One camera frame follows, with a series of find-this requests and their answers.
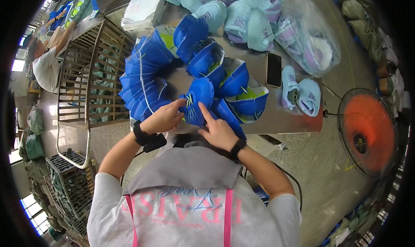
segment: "gray t-shirt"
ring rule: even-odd
[[[133,194],[139,246],[223,246],[225,189],[146,188]],[[266,207],[238,177],[233,189],[232,246],[300,245],[300,203],[283,194]],[[94,246],[131,246],[133,225],[116,178],[100,172],[87,224]]]

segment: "orange fan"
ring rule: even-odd
[[[385,102],[367,89],[352,89],[343,96],[336,116],[350,160],[360,172],[383,177],[397,149],[394,120]]]

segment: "smartphone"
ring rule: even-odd
[[[267,66],[265,67],[265,84],[274,88],[281,87],[282,58],[273,53],[267,53]]]

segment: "phone screen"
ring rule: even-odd
[[[281,87],[282,75],[281,56],[268,53],[267,61],[267,85]]]

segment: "concrete floor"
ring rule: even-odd
[[[356,87],[374,90],[371,61],[367,52],[353,41],[341,11],[332,0],[313,1],[336,34],[342,51],[341,62],[323,77],[324,84],[339,96]],[[324,109],[336,112],[340,100],[325,87],[321,90]],[[51,156],[57,153],[57,99],[56,95],[45,91],[40,99],[46,130],[42,139],[46,155]],[[319,245],[334,225],[369,192],[373,183],[350,168],[351,163],[348,163],[340,143],[336,122],[335,118],[325,119],[320,133],[273,135],[286,143],[288,150],[285,151],[280,151],[258,136],[248,136],[250,146],[290,172],[301,184],[301,242],[305,247]],[[91,129],[91,156],[101,162],[106,152],[128,132],[128,122]],[[59,145],[63,150],[72,147],[85,153],[86,135],[85,130],[61,128]],[[125,173],[124,185],[155,155],[156,152],[151,152],[136,157]],[[256,185],[250,174],[247,180],[252,186]]]

